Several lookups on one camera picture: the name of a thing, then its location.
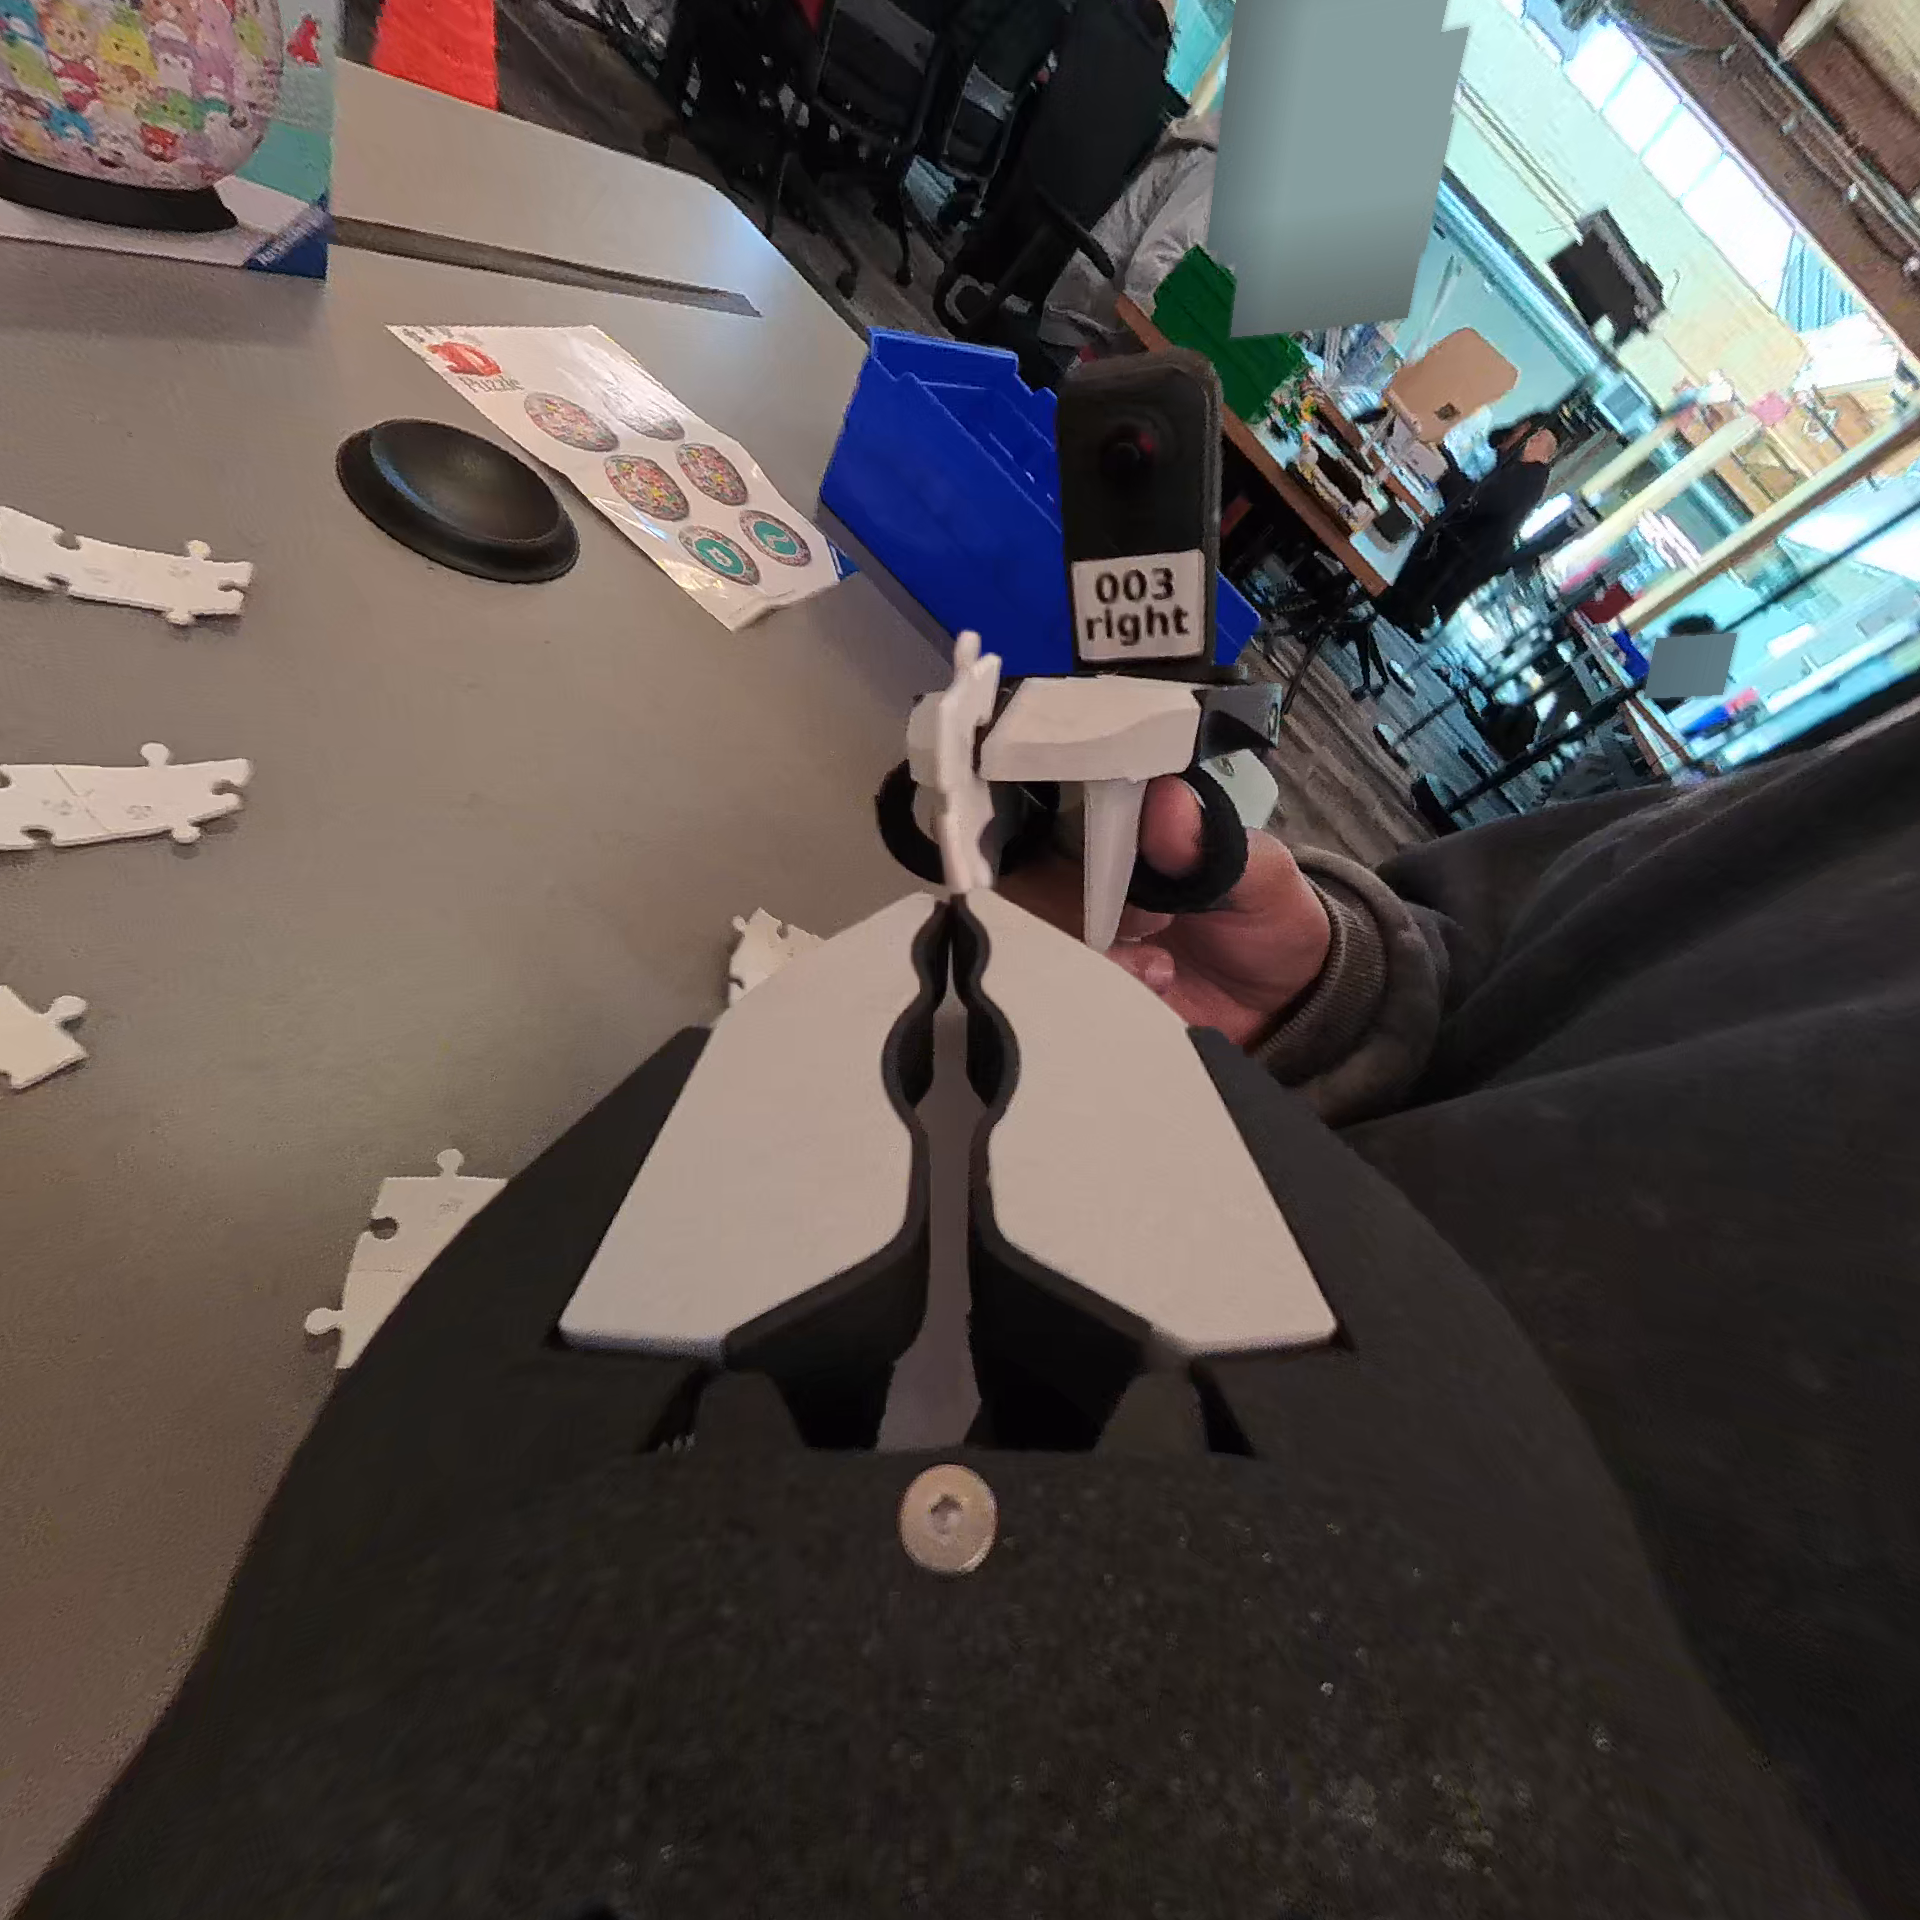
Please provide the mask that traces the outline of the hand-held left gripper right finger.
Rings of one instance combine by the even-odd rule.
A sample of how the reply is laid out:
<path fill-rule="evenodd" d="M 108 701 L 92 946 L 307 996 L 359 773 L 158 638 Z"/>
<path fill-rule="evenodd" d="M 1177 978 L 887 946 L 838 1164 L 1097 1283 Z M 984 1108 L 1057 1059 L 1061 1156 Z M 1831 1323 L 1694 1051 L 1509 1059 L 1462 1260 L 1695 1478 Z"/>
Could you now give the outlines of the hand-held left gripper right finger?
<path fill-rule="evenodd" d="M 1139 1381 L 1208 1434 L 1221 1362 L 1316 1352 L 1336 1311 L 1192 1031 L 1003 896 L 956 906 L 967 1343 L 1000 1448 L 1089 1448 Z"/>

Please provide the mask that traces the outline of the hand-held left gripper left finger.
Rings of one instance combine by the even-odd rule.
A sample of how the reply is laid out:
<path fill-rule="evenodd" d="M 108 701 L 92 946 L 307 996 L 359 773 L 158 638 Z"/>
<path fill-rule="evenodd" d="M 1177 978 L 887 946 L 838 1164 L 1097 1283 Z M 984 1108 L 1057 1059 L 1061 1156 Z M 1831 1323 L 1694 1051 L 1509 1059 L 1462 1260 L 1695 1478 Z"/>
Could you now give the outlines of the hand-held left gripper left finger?
<path fill-rule="evenodd" d="M 949 906 L 909 893 L 783 960 L 696 1047 L 560 1341 L 763 1376 L 869 1448 L 928 1306 L 919 1118 Z"/>

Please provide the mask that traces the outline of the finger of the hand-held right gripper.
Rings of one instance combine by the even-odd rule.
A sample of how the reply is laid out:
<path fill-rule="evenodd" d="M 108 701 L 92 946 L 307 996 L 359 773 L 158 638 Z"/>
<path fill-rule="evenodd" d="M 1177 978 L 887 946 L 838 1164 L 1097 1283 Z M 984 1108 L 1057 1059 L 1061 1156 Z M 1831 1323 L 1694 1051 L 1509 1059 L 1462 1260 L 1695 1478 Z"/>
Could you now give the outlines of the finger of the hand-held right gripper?
<path fill-rule="evenodd" d="M 990 784 L 1150 781 L 1179 775 L 1203 723 L 1174 680 L 1021 680 L 975 752 Z"/>

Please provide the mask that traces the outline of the single white puzzle piece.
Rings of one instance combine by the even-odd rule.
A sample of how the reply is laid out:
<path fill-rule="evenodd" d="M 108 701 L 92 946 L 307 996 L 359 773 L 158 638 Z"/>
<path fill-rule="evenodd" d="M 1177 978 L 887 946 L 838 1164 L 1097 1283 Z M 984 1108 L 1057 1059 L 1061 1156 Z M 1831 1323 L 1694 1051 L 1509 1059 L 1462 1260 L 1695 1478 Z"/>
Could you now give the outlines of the single white puzzle piece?
<path fill-rule="evenodd" d="M 977 742 L 992 728 L 1000 661 L 975 630 L 951 650 L 949 683 L 929 693 L 905 727 L 905 771 L 911 779 L 907 819 L 940 855 L 943 888 L 967 896 L 990 888 L 997 824 L 992 786 L 977 773 Z"/>

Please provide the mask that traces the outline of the loose white puzzle pieces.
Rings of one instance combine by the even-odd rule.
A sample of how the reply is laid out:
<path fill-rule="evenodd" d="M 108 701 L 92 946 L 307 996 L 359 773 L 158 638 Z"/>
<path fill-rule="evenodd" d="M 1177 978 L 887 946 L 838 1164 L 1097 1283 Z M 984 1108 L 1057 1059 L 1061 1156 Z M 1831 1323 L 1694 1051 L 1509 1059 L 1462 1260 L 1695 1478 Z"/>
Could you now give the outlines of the loose white puzzle pieces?
<path fill-rule="evenodd" d="M 208 822 L 245 804 L 251 759 L 173 762 L 159 742 L 140 763 L 7 763 L 1 851 L 88 847 L 166 839 L 201 842 Z"/>

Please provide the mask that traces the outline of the scattered white puzzle pieces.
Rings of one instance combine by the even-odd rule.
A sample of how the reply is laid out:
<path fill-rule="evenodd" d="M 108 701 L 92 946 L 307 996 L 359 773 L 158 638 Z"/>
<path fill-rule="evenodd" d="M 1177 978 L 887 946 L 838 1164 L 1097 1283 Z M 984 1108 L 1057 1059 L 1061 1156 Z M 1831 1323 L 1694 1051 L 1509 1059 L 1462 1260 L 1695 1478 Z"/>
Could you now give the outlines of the scattered white puzzle pieces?
<path fill-rule="evenodd" d="M 180 554 L 159 554 L 69 534 L 51 520 L 1 510 L 4 584 L 152 612 L 173 629 L 238 616 L 254 573 L 251 563 L 215 560 L 203 542 L 189 542 Z"/>

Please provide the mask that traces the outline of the printed puzzle box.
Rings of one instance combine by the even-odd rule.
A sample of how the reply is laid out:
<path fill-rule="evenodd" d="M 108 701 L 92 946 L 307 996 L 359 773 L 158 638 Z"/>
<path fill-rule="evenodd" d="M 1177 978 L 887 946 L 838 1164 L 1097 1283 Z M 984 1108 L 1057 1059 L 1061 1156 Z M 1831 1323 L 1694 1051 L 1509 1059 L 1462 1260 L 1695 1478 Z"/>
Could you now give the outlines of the printed puzzle box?
<path fill-rule="evenodd" d="M 4 237 L 321 280 L 342 11 L 4 2 Z"/>

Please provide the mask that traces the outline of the person's right hand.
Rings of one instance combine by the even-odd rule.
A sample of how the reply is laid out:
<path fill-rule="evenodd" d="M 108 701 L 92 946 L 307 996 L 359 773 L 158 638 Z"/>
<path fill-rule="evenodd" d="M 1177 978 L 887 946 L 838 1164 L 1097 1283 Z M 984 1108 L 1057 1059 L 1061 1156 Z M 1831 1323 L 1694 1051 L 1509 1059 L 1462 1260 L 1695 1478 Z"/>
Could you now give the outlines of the person's right hand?
<path fill-rule="evenodd" d="M 1129 908 L 1108 958 L 1189 1027 L 1254 1051 L 1316 984 L 1333 922 L 1294 852 L 1251 832 L 1235 887 L 1203 915 Z"/>

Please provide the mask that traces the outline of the cluttered wooden table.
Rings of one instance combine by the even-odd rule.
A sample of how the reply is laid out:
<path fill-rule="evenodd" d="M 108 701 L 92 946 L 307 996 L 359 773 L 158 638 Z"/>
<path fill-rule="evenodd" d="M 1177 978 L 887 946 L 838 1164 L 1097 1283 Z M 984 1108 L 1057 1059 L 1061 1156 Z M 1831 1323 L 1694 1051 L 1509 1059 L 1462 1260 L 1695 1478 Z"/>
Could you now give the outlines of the cluttered wooden table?
<path fill-rule="evenodd" d="M 1224 572 L 1235 563 L 1252 565 L 1300 547 L 1340 566 L 1366 597 L 1390 588 L 1390 557 L 1371 557 L 1347 520 L 1227 405 L 1221 406 L 1221 445 L 1230 451 L 1223 454 L 1217 512 Z"/>

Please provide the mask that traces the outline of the blue plastic bin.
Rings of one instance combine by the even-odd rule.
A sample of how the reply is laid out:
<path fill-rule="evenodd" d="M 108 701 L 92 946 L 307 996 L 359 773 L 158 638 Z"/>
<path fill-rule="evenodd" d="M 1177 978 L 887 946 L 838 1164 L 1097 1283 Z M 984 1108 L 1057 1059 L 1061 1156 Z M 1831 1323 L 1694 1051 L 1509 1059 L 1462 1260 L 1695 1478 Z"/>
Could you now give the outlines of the blue plastic bin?
<path fill-rule="evenodd" d="M 1259 616 L 1217 568 L 1221 388 L 1189 350 L 1070 367 L 878 328 L 821 503 L 951 640 L 1000 675 L 1227 680 Z"/>

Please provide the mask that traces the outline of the green plastic crate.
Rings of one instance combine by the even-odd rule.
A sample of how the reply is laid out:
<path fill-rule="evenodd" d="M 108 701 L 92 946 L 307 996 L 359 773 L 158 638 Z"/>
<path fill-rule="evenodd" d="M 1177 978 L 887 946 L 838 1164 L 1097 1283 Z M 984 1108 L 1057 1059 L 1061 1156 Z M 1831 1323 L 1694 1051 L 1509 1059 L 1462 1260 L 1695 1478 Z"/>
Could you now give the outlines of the green plastic crate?
<path fill-rule="evenodd" d="M 1284 332 L 1232 333 L 1235 300 L 1232 269 L 1204 247 L 1189 247 L 1153 292 L 1153 326 L 1171 346 L 1200 351 L 1217 378 L 1223 405 L 1257 424 L 1308 372 L 1305 350 Z"/>

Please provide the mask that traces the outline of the black office chair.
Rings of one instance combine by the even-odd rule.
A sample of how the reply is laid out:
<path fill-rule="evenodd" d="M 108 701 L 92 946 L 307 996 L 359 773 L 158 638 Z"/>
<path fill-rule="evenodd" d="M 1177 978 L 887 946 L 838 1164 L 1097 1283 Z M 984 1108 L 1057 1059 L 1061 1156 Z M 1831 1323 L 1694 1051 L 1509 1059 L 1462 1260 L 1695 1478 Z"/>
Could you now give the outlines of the black office chair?
<path fill-rule="evenodd" d="M 1168 125 L 1163 4 L 1075 4 L 1040 104 L 932 290 L 936 323 L 959 342 L 1028 350 L 1055 284 L 1087 268 L 1105 290 L 1120 242 L 1097 223 L 1134 181 Z"/>
<path fill-rule="evenodd" d="M 681 2 L 672 6 L 660 85 L 669 120 L 648 134 L 663 159 L 679 142 L 748 195 L 766 237 L 783 215 L 838 256 L 835 290 L 853 296 L 860 253 L 828 183 L 864 186 L 895 235 L 895 285 L 915 278 L 905 173 L 943 63 L 943 14 L 887 2 Z"/>

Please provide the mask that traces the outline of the white paper sheet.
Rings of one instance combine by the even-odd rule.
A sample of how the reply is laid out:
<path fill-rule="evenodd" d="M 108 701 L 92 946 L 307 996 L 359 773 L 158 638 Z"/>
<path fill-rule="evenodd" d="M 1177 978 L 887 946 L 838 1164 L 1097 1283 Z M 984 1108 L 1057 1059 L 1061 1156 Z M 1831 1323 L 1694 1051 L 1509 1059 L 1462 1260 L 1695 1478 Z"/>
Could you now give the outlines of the white paper sheet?
<path fill-rule="evenodd" d="M 844 578 L 755 456 L 598 326 L 391 325 L 703 612 L 737 632 Z"/>

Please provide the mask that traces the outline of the person's dark clothing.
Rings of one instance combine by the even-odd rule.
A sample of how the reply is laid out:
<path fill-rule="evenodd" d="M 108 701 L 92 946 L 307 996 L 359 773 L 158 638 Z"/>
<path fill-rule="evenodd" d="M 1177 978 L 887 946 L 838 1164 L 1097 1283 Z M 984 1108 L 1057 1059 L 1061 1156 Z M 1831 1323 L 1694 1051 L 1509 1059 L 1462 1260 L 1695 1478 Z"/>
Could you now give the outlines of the person's dark clothing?
<path fill-rule="evenodd" d="M 1915 1916 L 1915 885 L 1817 885 L 1351 1132 L 1551 1365 L 1695 1656 Z"/>

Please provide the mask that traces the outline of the black hanging monitor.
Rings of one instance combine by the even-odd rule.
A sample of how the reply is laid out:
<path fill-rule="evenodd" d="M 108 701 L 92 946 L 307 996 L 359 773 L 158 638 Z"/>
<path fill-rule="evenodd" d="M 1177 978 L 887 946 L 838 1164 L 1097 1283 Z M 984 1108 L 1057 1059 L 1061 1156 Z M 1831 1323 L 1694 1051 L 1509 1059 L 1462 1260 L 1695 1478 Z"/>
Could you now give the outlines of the black hanging monitor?
<path fill-rule="evenodd" d="M 1604 208 L 1574 222 L 1574 239 L 1545 269 L 1589 328 L 1611 328 L 1613 346 L 1653 332 L 1665 310 L 1663 284 Z"/>

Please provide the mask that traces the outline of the black round table grommet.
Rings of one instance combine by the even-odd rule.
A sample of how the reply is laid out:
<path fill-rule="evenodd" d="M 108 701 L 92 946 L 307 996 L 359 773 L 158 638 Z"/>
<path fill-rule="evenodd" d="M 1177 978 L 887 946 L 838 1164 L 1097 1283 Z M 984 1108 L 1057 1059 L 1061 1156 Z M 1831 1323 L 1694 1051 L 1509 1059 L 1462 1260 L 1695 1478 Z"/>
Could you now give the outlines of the black round table grommet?
<path fill-rule="evenodd" d="M 468 578 L 543 584 L 579 565 L 581 538 L 558 492 L 465 427 L 379 420 L 340 442 L 334 468 L 379 533 Z"/>

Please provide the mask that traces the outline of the orange ribbed cone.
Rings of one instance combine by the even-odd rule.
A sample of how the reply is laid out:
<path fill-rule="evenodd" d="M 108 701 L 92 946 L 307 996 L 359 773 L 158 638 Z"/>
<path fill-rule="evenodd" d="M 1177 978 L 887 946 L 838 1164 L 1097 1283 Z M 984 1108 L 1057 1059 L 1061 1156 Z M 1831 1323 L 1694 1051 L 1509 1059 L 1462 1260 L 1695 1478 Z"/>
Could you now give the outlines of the orange ribbed cone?
<path fill-rule="evenodd" d="M 383 77 L 495 112 L 495 2 L 381 2 L 371 66 Z"/>

